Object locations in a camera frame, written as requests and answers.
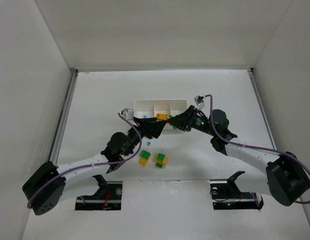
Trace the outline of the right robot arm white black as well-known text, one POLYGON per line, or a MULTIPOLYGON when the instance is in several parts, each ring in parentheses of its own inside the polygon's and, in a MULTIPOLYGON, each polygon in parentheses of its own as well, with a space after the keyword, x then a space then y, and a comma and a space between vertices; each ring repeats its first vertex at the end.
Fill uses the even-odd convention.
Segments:
POLYGON ((252 186, 258 188, 258 193, 270 195, 284 206, 298 203, 299 197, 310 189, 310 171, 294 154, 241 142, 228 129, 229 120, 220 109, 213 109, 206 116, 192 105, 167 122, 184 132, 196 129, 212 136, 210 143, 217 152, 258 169, 265 177, 255 179, 252 186))

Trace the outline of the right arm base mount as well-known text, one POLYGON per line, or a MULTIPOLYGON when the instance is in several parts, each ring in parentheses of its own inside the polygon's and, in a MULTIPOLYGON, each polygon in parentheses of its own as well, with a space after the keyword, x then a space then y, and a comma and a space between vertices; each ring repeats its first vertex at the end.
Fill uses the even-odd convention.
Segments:
POLYGON ((209 195, 214 210, 258 210, 264 206, 261 194, 240 191, 236 180, 245 171, 237 171, 227 179, 210 180, 209 195))

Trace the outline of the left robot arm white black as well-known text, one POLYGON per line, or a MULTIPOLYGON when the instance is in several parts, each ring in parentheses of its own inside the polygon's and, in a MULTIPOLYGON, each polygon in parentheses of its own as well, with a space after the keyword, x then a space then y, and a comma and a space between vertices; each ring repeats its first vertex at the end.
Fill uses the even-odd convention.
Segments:
POLYGON ((43 163, 22 186, 27 208, 37 216, 49 212, 72 185, 101 175, 102 170, 114 172, 133 159, 141 150, 142 139, 157 139, 167 123, 155 118, 133 121, 127 133, 114 133, 105 149, 96 156, 69 164, 43 163))

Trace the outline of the orange lego brick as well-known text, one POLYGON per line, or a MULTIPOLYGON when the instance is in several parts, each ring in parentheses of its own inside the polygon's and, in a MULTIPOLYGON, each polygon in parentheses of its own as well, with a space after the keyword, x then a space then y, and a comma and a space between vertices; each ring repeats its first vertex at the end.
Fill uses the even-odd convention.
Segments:
POLYGON ((168 120, 171 116, 169 114, 157 113, 156 118, 158 120, 168 120))

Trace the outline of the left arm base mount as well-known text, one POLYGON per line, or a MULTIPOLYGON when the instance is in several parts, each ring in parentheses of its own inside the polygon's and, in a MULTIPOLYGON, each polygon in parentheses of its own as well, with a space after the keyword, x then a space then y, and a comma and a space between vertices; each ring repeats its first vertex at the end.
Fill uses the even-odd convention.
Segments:
POLYGON ((76 198, 76 211, 120 211, 122 208, 122 181, 106 181, 102 175, 91 178, 97 189, 92 194, 76 198))

